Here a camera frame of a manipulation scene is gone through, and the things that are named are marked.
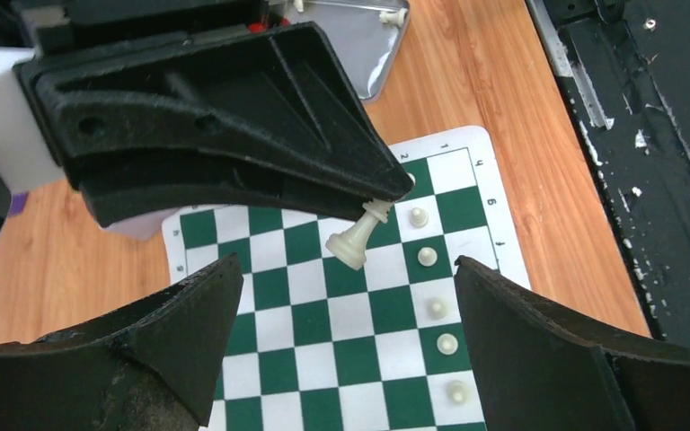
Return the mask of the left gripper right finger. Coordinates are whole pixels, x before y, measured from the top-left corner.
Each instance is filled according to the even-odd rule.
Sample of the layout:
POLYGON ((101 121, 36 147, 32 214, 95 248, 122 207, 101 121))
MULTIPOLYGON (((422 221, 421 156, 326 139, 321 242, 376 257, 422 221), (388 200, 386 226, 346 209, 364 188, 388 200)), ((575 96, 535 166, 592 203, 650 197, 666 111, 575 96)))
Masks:
POLYGON ((603 323, 461 256, 456 297, 490 430, 690 430, 690 348, 603 323))

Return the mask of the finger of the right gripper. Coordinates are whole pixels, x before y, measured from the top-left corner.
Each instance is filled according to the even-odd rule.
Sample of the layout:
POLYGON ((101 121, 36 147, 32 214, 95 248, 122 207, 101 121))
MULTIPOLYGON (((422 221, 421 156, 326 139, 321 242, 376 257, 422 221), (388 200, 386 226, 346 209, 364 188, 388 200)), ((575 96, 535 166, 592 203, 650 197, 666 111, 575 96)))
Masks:
POLYGON ((117 43, 14 72, 57 164, 92 198, 210 184, 397 200, 413 185, 311 22, 117 43))
POLYGON ((82 179, 80 192, 103 227, 165 209, 221 204, 356 220, 367 202, 366 197, 249 163, 195 157, 116 164, 82 179))

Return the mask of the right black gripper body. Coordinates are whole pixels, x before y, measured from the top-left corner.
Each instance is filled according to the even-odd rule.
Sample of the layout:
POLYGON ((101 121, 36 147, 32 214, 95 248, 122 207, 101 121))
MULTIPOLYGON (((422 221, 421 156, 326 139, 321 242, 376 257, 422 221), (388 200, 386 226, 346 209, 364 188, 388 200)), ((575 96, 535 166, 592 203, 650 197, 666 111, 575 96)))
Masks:
POLYGON ((47 54, 265 21, 267 1, 12 1, 24 37, 47 54))

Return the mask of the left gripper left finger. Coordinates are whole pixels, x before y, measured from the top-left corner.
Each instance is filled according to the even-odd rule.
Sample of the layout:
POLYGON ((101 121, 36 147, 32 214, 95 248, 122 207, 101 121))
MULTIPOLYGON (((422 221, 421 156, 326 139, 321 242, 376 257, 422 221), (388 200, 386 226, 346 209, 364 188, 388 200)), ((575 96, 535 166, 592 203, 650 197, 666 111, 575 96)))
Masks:
POLYGON ((92 320, 0 344, 0 430, 206 426, 242 289, 229 254, 92 320))

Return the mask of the white pawn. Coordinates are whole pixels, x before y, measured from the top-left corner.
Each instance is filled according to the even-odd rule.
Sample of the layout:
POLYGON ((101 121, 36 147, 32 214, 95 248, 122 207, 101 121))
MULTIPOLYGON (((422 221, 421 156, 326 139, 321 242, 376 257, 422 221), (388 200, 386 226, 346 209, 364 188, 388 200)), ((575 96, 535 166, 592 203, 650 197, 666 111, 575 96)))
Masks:
POLYGON ((430 298, 427 302, 427 311, 432 320, 442 320, 448 315, 447 302, 440 297, 430 298))
POLYGON ((469 400, 468 386, 462 381, 449 382, 446 385, 446 394, 455 405, 464 405, 469 400))
POLYGON ((455 335, 443 333, 438 336, 436 346, 441 354, 452 356, 459 349, 459 341, 455 335))
POLYGON ((422 207, 413 207, 409 215, 410 223, 415 228, 423 228, 429 222, 429 213, 422 207))
POLYGON ((424 267, 432 267, 438 262, 438 253, 432 247, 422 247, 418 251, 417 260, 424 267))

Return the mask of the green white chess mat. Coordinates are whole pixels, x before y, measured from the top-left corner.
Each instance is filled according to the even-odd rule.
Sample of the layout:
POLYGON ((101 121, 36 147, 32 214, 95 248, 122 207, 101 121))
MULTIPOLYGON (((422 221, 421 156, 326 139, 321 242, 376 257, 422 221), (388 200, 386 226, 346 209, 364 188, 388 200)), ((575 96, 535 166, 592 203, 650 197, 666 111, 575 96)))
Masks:
POLYGON ((484 128, 451 129, 392 146, 413 191, 378 224, 353 270, 325 242, 340 219, 242 206, 190 207, 162 226, 172 281, 228 254, 243 291, 217 380, 212 430, 482 430, 484 418, 456 302, 455 260, 479 260, 529 283, 484 128), (429 213, 411 225, 413 207, 429 213), (438 262, 424 267, 422 247, 438 262), (447 302, 432 320, 430 298, 447 302), (452 356, 436 346, 455 335, 452 356), (454 380, 469 400, 446 394, 454 380))

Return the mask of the white chess bishop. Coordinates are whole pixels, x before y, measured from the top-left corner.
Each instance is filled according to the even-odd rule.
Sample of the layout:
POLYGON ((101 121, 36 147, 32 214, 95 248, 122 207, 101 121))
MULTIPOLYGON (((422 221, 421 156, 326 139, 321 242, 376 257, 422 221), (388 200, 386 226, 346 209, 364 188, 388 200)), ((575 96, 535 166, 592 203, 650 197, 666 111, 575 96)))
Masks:
POLYGON ((386 224, 394 202, 372 199, 362 205, 364 214, 349 229, 333 233, 325 242, 332 255, 353 270, 360 270, 367 261, 368 239, 379 223, 386 224))

